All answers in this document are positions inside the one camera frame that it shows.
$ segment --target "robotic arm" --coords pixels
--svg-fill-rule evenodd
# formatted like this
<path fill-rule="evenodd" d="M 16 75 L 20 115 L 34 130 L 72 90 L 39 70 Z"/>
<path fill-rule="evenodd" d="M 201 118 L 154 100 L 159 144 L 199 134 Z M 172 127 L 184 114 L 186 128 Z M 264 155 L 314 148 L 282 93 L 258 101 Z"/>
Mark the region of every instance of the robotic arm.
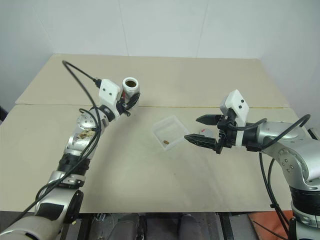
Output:
<path fill-rule="evenodd" d="M 190 143 L 213 149 L 245 146 L 247 151 L 269 155 L 279 163 L 290 187 L 294 214 L 289 225 L 290 240 L 320 239 L 320 142 L 308 137 L 301 128 L 310 118 L 306 115 L 293 125 L 267 122 L 264 118 L 248 123 L 249 107 L 238 90 L 222 102 L 223 115 L 204 115 L 196 121 L 217 125 L 218 141 L 199 134 L 184 136 Z"/>
<path fill-rule="evenodd" d="M 129 110 L 140 97 L 139 83 L 135 78 L 125 78 L 121 87 L 109 79 L 94 81 L 99 87 L 100 107 L 80 109 L 82 114 L 76 121 L 75 130 L 66 144 L 57 170 L 52 172 L 48 184 L 36 196 L 36 200 L 42 199 L 36 203 L 34 216 L 14 222 L 0 234 L 2 240 L 52 240 L 59 234 L 63 224 L 70 224 L 76 219 L 84 196 L 79 188 L 85 183 L 85 174 L 97 145 L 90 151 L 88 147 L 95 140 L 98 143 L 98 126 L 100 136 L 110 122 L 119 119 L 121 114 L 130 116 Z M 56 183 L 58 185 L 47 193 Z"/>

